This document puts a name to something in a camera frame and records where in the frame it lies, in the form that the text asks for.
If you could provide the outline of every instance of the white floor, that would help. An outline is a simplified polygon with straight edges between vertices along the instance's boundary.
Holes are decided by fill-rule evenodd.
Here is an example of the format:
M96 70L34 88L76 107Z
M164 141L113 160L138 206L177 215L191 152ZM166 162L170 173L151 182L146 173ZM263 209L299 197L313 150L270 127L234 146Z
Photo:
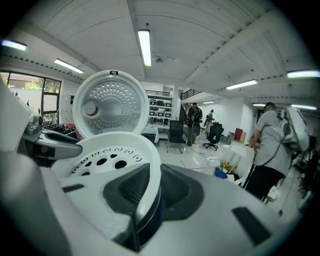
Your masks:
M206 135L201 132L197 143L194 147L185 147L183 154L181 154L178 147L183 148L182 144L175 144L174 148L169 147L167 153L167 144L171 144L166 139L160 139L155 145L158 149L161 161L163 164L175 165L192 169L196 172L201 172L207 175L213 175L214 169L208 167L207 157L222 157L225 153L223 143L218 143L218 150L216 151L213 147L206 149L204 143L208 143ZM268 202L267 206L273 209L277 214L282 209L282 216L284 222L288 223L295 217L299 216L298 203L302 198L301 193L298 191L299 188L299 173L292 168L282 185L279 188L280 196L274 202Z

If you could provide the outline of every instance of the man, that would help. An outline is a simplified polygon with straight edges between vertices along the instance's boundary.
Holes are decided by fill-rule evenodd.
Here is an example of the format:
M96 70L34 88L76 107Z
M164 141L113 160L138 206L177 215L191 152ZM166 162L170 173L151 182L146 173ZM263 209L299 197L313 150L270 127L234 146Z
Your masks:
M198 135L195 135L193 130L197 128L200 129L200 122L202 119L202 110L197 107L198 104L196 102L192 103L192 107L189 108L187 118L188 121L188 134L187 134L187 143L186 146L191 148L193 145L196 144L196 140Z
M245 190L260 200L287 175L291 164L291 150L281 143L283 138L276 131L279 122L275 104L268 102L249 142L249 147L253 148L258 139L261 141L255 158L255 169Z
M207 118L207 124L206 124L206 127L205 127L205 132L206 132L207 134L210 133L210 127L213 125L213 121L215 120L215 119L214 119L214 116L213 116L213 113L214 113L214 112L215 112L215 111L214 111L213 109L211 109L210 113L207 115L208 118Z

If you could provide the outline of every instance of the gray t-shirt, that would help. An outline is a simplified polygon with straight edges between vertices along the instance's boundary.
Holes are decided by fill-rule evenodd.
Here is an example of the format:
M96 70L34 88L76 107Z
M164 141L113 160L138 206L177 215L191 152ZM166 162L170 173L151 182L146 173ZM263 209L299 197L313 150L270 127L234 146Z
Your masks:
M256 124L255 129L261 132L261 143L255 158L256 166L263 165L275 154L282 138L279 133L271 127L278 128L279 122L280 120L277 118L277 113L275 111L268 111L260 117ZM264 166L273 168L287 175L290 162L291 150L282 143L274 158Z

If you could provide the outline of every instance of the ceiling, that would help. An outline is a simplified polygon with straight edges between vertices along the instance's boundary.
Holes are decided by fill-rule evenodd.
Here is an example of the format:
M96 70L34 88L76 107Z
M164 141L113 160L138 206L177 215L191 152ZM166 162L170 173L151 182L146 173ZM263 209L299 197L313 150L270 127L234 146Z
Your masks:
M150 30L152 67L143 63L140 29ZM53 63L62 59L84 70L71 73L79 80L118 69L140 81L220 97L320 108L318 79L286 77L317 66L290 21L267 0L43 0L8 39L27 44L27 51L6 49L7 55L69 72ZM225 89L252 79L257 86Z

